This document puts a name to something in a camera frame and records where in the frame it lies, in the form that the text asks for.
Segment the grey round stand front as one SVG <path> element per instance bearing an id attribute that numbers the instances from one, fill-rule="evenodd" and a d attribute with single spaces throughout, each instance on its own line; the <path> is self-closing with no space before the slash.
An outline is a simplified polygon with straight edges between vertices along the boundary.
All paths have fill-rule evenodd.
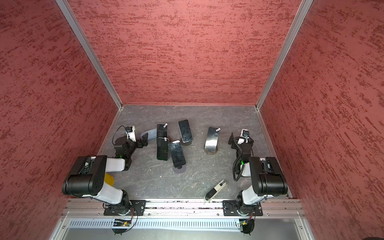
<path id="1" fill-rule="evenodd" d="M 183 173 L 186 172 L 186 170 L 187 170 L 187 166 L 186 166 L 186 165 L 182 165 L 182 166 L 180 166 L 180 167 L 173 168 L 173 170 L 174 170 L 174 172 L 175 172 L 176 174 L 183 174 Z"/>

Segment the phone with white sticker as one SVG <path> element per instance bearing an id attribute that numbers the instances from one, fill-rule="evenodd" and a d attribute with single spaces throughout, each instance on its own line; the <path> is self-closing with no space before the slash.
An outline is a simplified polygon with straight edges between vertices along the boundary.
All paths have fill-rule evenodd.
<path id="1" fill-rule="evenodd" d="M 221 128 L 209 127 L 204 150 L 208 155 L 214 155 L 218 151 L 218 141 Z"/>

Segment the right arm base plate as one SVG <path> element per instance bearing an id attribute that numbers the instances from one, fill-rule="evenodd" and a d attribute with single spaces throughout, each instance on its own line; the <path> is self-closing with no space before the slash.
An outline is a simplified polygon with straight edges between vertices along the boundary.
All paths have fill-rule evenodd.
<path id="1" fill-rule="evenodd" d="M 255 205 L 245 205 L 237 201 L 225 200 L 223 201 L 224 216 L 239 216 L 239 217 L 261 217 L 263 210 L 260 203 Z"/>

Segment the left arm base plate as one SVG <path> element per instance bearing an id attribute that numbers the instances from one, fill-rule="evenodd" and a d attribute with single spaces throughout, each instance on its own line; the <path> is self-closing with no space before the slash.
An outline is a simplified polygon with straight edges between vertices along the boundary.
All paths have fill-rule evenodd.
<path id="1" fill-rule="evenodd" d="M 128 206 L 122 203 L 117 205 L 106 204 L 104 206 L 104 216 L 142 216 L 146 207 L 146 200 L 133 200 L 128 202 Z"/>

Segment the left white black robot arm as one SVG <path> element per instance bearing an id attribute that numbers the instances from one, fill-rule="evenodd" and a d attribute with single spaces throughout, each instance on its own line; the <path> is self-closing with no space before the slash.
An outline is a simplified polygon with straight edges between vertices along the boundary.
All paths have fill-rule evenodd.
<path id="1" fill-rule="evenodd" d="M 142 216 L 147 201 L 131 201 L 125 190 L 108 184 L 105 177 L 112 172 L 128 171 L 135 150 L 147 145 L 148 134 L 135 141 L 122 137 L 114 145 L 114 158 L 106 155 L 78 157 L 63 183 L 63 194 L 102 202 L 105 216 Z"/>

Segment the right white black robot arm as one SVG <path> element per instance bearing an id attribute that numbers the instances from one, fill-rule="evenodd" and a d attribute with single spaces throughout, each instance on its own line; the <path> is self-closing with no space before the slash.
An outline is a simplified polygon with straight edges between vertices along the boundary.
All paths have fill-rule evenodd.
<path id="1" fill-rule="evenodd" d="M 249 165 L 252 183 L 237 196 L 237 212 L 240 216 L 252 216 L 261 201 L 288 193 L 288 184 L 277 159 L 254 157 L 252 146 L 253 140 L 245 137 L 235 137 L 231 143 L 231 148 L 236 150 L 232 169 L 234 181 L 243 176 L 246 165 Z"/>

